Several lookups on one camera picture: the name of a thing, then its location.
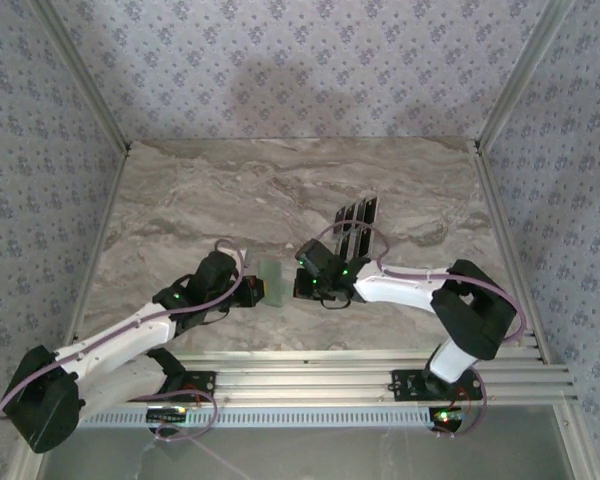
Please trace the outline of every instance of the mounting plate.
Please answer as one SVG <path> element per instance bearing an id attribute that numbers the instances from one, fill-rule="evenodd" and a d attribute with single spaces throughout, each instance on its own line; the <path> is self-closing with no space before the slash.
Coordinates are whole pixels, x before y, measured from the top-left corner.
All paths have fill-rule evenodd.
<path id="1" fill-rule="evenodd" d="M 213 397 L 216 388 L 216 372 L 213 371 L 192 371 L 187 370 L 183 374 L 182 383 L 178 390 L 196 389 L 201 392 L 208 393 Z M 170 403 L 209 403 L 204 397 L 192 398 L 191 395 L 177 395 L 169 399 Z M 147 409 L 145 416 L 146 423 L 182 423 L 186 421 L 187 409 L 182 407 L 165 406 L 165 407 L 150 407 Z"/>
<path id="2" fill-rule="evenodd" d="M 465 370 L 456 385 L 458 389 L 464 389 L 469 396 L 468 399 L 459 396 L 458 400 L 482 400 L 480 382 L 471 370 Z M 388 389 L 393 392 L 393 399 L 396 402 L 445 400 L 427 389 L 422 370 L 393 370 Z"/>

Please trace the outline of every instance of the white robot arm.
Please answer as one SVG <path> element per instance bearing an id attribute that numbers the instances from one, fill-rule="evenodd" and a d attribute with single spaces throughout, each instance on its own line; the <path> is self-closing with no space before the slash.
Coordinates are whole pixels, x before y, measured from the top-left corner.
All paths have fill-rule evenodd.
<path id="1" fill-rule="evenodd" d="M 438 398 L 445 398 L 476 361 L 495 356 L 515 316 L 515 309 L 492 292 L 440 278 L 451 272 L 495 285 L 471 262 L 431 271 L 380 269 L 368 258 L 345 263 L 317 240 L 305 244 L 296 258 L 302 266 L 294 285 L 297 298 L 391 302 L 436 314 L 450 338 L 422 375 Z M 235 278 L 236 272 L 230 255 L 214 251 L 194 275 L 176 280 L 113 327 L 55 352 L 43 346 L 27 352 L 0 412 L 34 452 L 42 453 L 63 442 L 82 418 L 141 396 L 181 390 L 184 368 L 155 347 L 203 324 L 209 311 L 255 306 L 264 296 L 262 280 L 243 277 L 242 269 Z M 467 304 L 461 297 L 469 294 L 473 300 Z"/>

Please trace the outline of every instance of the wire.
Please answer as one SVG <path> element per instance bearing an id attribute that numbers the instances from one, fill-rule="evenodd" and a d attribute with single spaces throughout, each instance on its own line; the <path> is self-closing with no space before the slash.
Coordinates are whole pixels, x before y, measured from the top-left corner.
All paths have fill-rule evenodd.
<path id="1" fill-rule="evenodd" d="M 320 305 L 322 305 L 324 308 L 326 308 L 327 310 L 344 310 L 345 308 L 348 308 L 349 305 L 351 305 L 351 300 L 347 299 L 347 303 L 345 303 L 344 305 L 340 305 L 338 307 L 327 307 L 324 303 L 325 299 L 321 298 L 320 299 Z"/>
<path id="2" fill-rule="evenodd" d="M 522 307 L 520 306 L 520 304 L 517 302 L 517 300 L 515 298 L 513 298 L 511 295 L 509 295 L 507 292 L 505 292 L 501 288 L 496 287 L 495 285 L 484 282 L 482 280 L 478 280 L 477 278 L 465 277 L 463 275 L 455 275 L 455 274 L 451 274 L 451 273 L 437 273 L 437 274 L 431 274 L 431 275 L 407 274 L 407 273 L 391 272 L 391 271 L 387 270 L 386 268 L 384 268 L 382 265 L 382 259 L 384 257 L 386 257 L 387 254 L 389 253 L 389 250 L 391 250 L 391 245 L 389 244 L 389 240 L 387 239 L 387 237 L 374 225 L 362 222 L 360 220 L 342 220 L 340 222 L 335 222 L 335 223 L 329 225 L 327 228 L 322 230 L 318 235 L 316 235 L 314 237 L 314 239 L 320 240 L 320 238 L 324 237 L 333 228 L 338 227 L 340 225 L 345 225 L 345 224 L 353 224 L 353 225 L 358 225 L 358 226 L 362 226 L 365 228 L 369 228 L 370 230 L 375 232 L 380 237 L 380 239 L 384 243 L 385 249 L 378 256 L 378 258 L 376 258 L 376 264 L 378 265 L 378 269 L 382 273 L 387 275 L 388 277 L 402 278 L 405 280 L 417 280 L 417 281 L 453 280 L 456 282 L 471 283 L 478 287 L 489 290 L 490 292 L 493 292 L 496 295 L 499 295 L 500 297 L 505 299 L 507 302 L 509 302 L 509 304 L 511 304 L 511 306 L 516 310 L 518 316 L 520 317 L 520 326 L 518 327 L 518 330 L 516 330 L 513 334 L 509 335 L 508 337 L 505 337 L 502 340 L 502 342 L 503 343 L 513 342 L 515 340 L 518 340 L 524 334 L 524 331 L 527 328 L 527 317 L 524 314 Z M 478 428 L 478 426 L 482 423 L 485 415 L 487 414 L 487 390 L 484 386 L 484 381 L 482 379 L 482 376 L 478 373 L 478 371 L 474 367 L 469 367 L 468 370 L 471 370 L 474 373 L 474 375 L 476 376 L 477 380 L 480 382 L 480 392 L 482 393 L 482 408 L 478 412 L 478 416 L 476 417 L 474 422 L 469 427 L 467 427 L 465 430 L 462 430 L 461 432 L 453 433 L 448 430 L 444 431 L 445 429 L 438 427 L 438 428 L 440 428 L 440 430 L 443 430 L 443 431 L 436 432 L 438 436 L 445 436 L 446 438 L 454 438 L 454 437 L 461 436 L 461 435 L 467 435 L 467 434 L 471 433 L 472 431 L 474 431 L 476 428 Z"/>
<path id="3" fill-rule="evenodd" d="M 376 264 L 378 265 L 378 269 L 386 276 L 393 277 L 393 278 L 402 278 L 404 280 L 416 280 L 416 281 L 452 280 L 452 281 L 461 282 L 461 283 L 470 283 L 472 285 L 476 285 L 478 287 L 484 288 L 485 290 L 489 290 L 490 292 L 495 293 L 496 295 L 502 297 L 504 300 L 509 302 L 509 304 L 515 309 L 516 313 L 520 317 L 520 326 L 518 327 L 518 329 L 511 335 L 505 337 L 502 340 L 502 342 L 503 343 L 514 342 L 514 341 L 518 340 L 522 335 L 524 335 L 524 331 L 527 329 L 527 317 L 524 313 L 524 310 L 522 309 L 522 307 L 520 306 L 518 301 L 515 298 L 513 298 L 513 296 L 511 296 L 510 294 L 508 294 L 507 292 L 505 292 L 504 290 L 502 290 L 501 288 L 499 288 L 495 285 L 492 285 L 483 280 L 479 280 L 477 278 L 465 277 L 464 275 L 455 275 L 452 273 L 417 274 L 417 273 L 397 273 L 397 272 L 392 272 L 390 270 L 387 270 L 382 265 L 382 259 L 384 257 L 386 257 L 387 254 L 389 253 L 389 250 L 391 250 L 391 245 L 389 244 L 389 240 L 387 239 L 387 237 L 380 230 L 378 230 L 378 228 L 375 227 L 374 225 L 362 222 L 360 220 L 342 220 L 340 222 L 335 222 L 335 223 L 329 225 L 327 228 L 325 228 L 323 231 L 321 231 L 318 235 L 316 235 L 314 237 L 314 239 L 320 240 L 320 238 L 324 237 L 333 228 L 338 227 L 340 225 L 349 224 L 349 223 L 358 225 L 358 226 L 363 226 L 365 228 L 369 228 L 369 229 L 373 230 L 376 233 L 376 235 L 378 235 L 380 237 L 380 239 L 384 243 L 385 249 L 378 256 L 378 258 L 376 258 Z"/>
<path id="4" fill-rule="evenodd" d="M 456 402 L 458 401 L 458 389 L 456 389 L 456 394 L 453 397 L 453 400 L 451 401 L 451 403 L 449 405 L 447 405 L 444 409 L 445 410 L 450 410 L 453 408 L 453 406 L 456 404 Z"/>
<path id="5" fill-rule="evenodd" d="M 167 428 L 167 427 L 173 428 L 173 429 L 177 430 L 178 432 L 182 432 L 182 428 L 178 427 L 175 424 L 172 424 L 169 422 L 164 422 L 156 429 L 156 432 L 155 432 L 156 440 L 162 440 L 167 443 L 181 442 L 183 440 L 191 440 L 192 438 L 197 438 L 197 437 L 200 437 L 200 436 L 204 435 L 205 433 L 207 433 L 209 430 L 211 430 L 211 427 L 213 427 L 213 424 L 216 423 L 216 420 L 218 420 L 218 402 L 216 402 L 216 399 L 213 398 L 207 392 L 203 392 L 202 390 L 197 390 L 195 388 L 177 390 L 175 392 L 156 393 L 153 395 L 143 395 L 142 397 L 138 397 L 134 400 L 137 400 L 139 402 L 152 402 L 152 401 L 156 401 L 156 400 L 166 400 L 167 398 L 171 398 L 171 397 L 175 397 L 175 396 L 179 396 L 179 395 L 192 395 L 195 397 L 202 397 L 205 400 L 209 401 L 211 403 L 211 406 L 213 407 L 213 414 L 211 415 L 211 419 L 204 427 L 202 427 L 200 430 L 198 430 L 195 433 L 191 433 L 191 434 L 187 434 L 187 435 L 174 435 L 174 436 L 170 436 L 170 437 L 162 436 L 160 434 L 160 432 L 164 428 Z"/>
<path id="6" fill-rule="evenodd" d="M 462 395 L 464 395 L 464 397 L 467 399 L 468 405 L 467 405 L 467 411 L 465 412 L 466 414 L 468 414 L 471 411 L 471 397 L 469 396 L 469 394 L 467 393 L 467 391 L 465 390 L 464 387 L 458 387 L 458 392 L 462 393 Z"/>
<path id="7" fill-rule="evenodd" d="M 219 413 L 218 412 L 218 402 L 210 394 L 208 394 L 207 392 L 203 392 L 202 390 L 197 390 L 195 388 L 190 388 L 190 389 L 185 389 L 185 390 L 178 390 L 178 391 L 175 391 L 175 392 L 157 393 L 157 394 L 154 394 L 154 395 L 144 395 L 142 397 L 136 398 L 135 400 L 141 401 L 141 402 L 151 402 L 151 401 L 155 401 L 155 400 L 165 400 L 167 398 L 171 398 L 171 397 L 175 397 L 175 396 L 179 396 L 179 395 L 193 395 L 196 398 L 202 397 L 202 398 L 208 400 L 209 402 L 211 402 L 211 406 L 213 407 L 213 413 L 211 414 L 211 419 L 209 420 L 209 422 L 207 422 L 207 424 L 204 427 L 202 427 L 202 429 L 198 430 L 195 433 L 186 434 L 186 435 L 172 435 L 172 436 L 169 436 L 169 437 L 162 436 L 160 434 L 160 432 L 163 429 L 165 429 L 165 428 L 172 428 L 172 429 L 174 429 L 174 430 L 176 430 L 178 432 L 182 432 L 183 428 L 181 428 L 178 425 L 175 425 L 173 423 L 170 423 L 170 422 L 163 422 L 156 429 L 155 434 L 154 434 L 154 438 L 157 441 L 166 442 L 166 443 L 182 442 L 184 440 L 189 440 L 189 441 L 193 442 L 194 444 L 196 444 L 199 448 L 201 448 L 202 450 L 204 450 L 207 454 L 211 455 L 213 458 L 215 458 L 216 460 L 218 460 L 222 465 L 224 465 L 229 470 L 232 470 L 233 472 L 235 472 L 236 474 L 240 475 L 245 480 L 251 480 L 251 477 L 249 477 L 246 473 L 244 473 L 238 467 L 236 467 L 235 465 L 231 464 L 229 461 L 225 460 L 220 455 L 218 455 L 213 450 L 211 450 L 209 447 L 207 447 L 206 445 L 200 443 L 197 440 L 198 437 L 201 437 L 202 435 L 204 435 L 205 433 L 207 433 L 209 430 L 211 430 L 211 428 L 213 427 L 213 425 L 218 420 L 218 413 Z"/>
<path id="8" fill-rule="evenodd" d="M 455 437 L 468 435 L 469 433 L 473 432 L 476 428 L 478 428 L 480 426 L 480 424 L 484 420 L 485 415 L 487 414 L 487 389 L 484 386 L 484 380 L 482 379 L 482 376 L 480 375 L 480 373 L 478 373 L 478 371 L 475 368 L 469 367 L 468 370 L 471 370 L 473 372 L 473 374 L 476 376 L 476 379 L 478 380 L 478 382 L 480 382 L 480 393 L 482 394 L 482 408 L 478 412 L 478 416 L 473 421 L 473 423 L 471 425 L 469 425 L 467 428 L 465 428 L 464 430 L 461 430 L 459 432 L 450 432 L 449 430 L 447 430 L 443 427 L 439 427 L 439 426 L 434 427 L 437 429 L 437 431 L 435 433 L 438 435 L 438 437 L 455 438 Z"/>
<path id="9" fill-rule="evenodd" d="M 19 382 L 15 387 L 13 387 L 0 401 L 0 420 L 6 420 L 7 417 L 6 417 L 6 415 L 3 415 L 3 410 L 7 406 L 7 404 L 11 400 L 13 400 L 13 398 L 16 395 L 18 395 L 22 390 L 24 390 L 32 382 L 34 382 L 38 378 L 42 377 L 43 375 L 46 375 L 50 371 L 52 371 L 58 367 L 61 367 L 62 365 L 66 364 L 66 363 L 72 362 L 73 360 L 79 360 L 80 358 L 82 358 L 82 356 L 87 355 L 89 352 L 91 352 L 92 350 L 105 344 L 106 342 L 122 335 L 126 331 L 131 330 L 132 328 L 136 328 L 138 326 L 138 324 L 143 324 L 145 322 L 148 322 L 149 320 L 153 320 L 153 319 L 159 318 L 159 317 L 164 317 L 167 315 L 174 315 L 174 314 L 177 315 L 177 314 L 181 314 L 181 313 L 194 313 L 194 312 L 199 312 L 201 310 L 206 310 L 207 308 L 211 308 L 211 307 L 223 302 L 224 300 L 229 298 L 231 295 L 233 295 L 233 292 L 235 292 L 237 290 L 237 288 L 240 286 L 240 283 L 242 282 L 242 278 L 244 277 L 244 257 L 242 256 L 242 252 L 240 251 L 240 249 L 231 240 L 225 239 L 225 238 L 220 239 L 215 242 L 215 244 L 213 246 L 214 250 L 217 250 L 218 246 L 221 243 L 228 243 L 229 246 L 232 248 L 232 250 L 234 250 L 236 252 L 236 254 L 238 255 L 238 259 L 240 261 L 240 269 L 238 270 L 238 277 L 236 278 L 235 283 L 226 292 L 224 292 L 218 298 L 211 300 L 209 302 L 203 303 L 201 305 L 194 305 L 193 307 L 185 307 L 185 308 L 175 308 L 173 310 L 164 310 L 162 312 L 156 312 L 156 313 L 147 315 L 145 317 L 142 317 L 140 320 L 138 320 L 138 322 L 130 322 L 130 323 L 118 328 L 117 330 L 114 330 L 113 332 L 109 333 L 108 335 L 105 335 L 104 337 L 96 340 L 92 344 L 87 345 L 82 350 L 72 353 L 71 355 L 68 355 L 68 356 L 66 356 L 60 360 L 57 360 L 53 363 L 50 363 L 46 367 L 43 367 L 40 370 L 32 373 L 31 375 L 26 377 L 24 380 Z"/>
<path id="10" fill-rule="evenodd" d="M 219 322 L 220 320 L 224 320 L 225 318 L 227 318 L 227 315 L 229 315 L 229 312 L 226 312 L 223 316 L 221 316 L 220 318 L 216 318 L 215 320 L 210 320 L 208 322 L 202 322 L 200 325 L 213 325 L 216 322 Z"/>

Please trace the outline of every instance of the patterned wallpaper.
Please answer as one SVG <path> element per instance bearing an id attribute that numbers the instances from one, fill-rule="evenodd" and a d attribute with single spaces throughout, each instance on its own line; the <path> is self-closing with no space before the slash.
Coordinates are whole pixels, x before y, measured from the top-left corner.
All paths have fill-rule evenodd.
<path id="1" fill-rule="evenodd" d="M 118 159 L 29 6 L 0 0 L 0 397 L 66 334 Z"/>
<path id="2" fill-rule="evenodd" d="M 135 140 L 476 137 L 545 2 L 54 4 Z"/>
<path id="3" fill-rule="evenodd" d="M 600 451 L 600 0 L 579 0 L 489 158 Z"/>

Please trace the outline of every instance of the marble surface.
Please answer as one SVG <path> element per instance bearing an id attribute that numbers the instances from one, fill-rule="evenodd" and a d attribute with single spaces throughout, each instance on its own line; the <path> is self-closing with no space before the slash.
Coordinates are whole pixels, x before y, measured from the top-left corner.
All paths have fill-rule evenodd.
<path id="1" fill-rule="evenodd" d="M 377 193 L 387 264 L 441 267 L 457 258 L 508 287 L 477 176 L 461 138 L 195 140 L 134 143 L 106 233 L 80 338 L 126 318 L 193 273 L 229 236 L 254 260 L 282 261 L 342 205 Z M 374 252 L 381 245 L 375 242 Z M 209 319 L 218 313 L 210 314 Z M 421 349 L 446 337 L 435 316 L 390 304 L 327 311 L 285 298 L 282 308 L 234 309 L 172 348 L 217 350 Z"/>

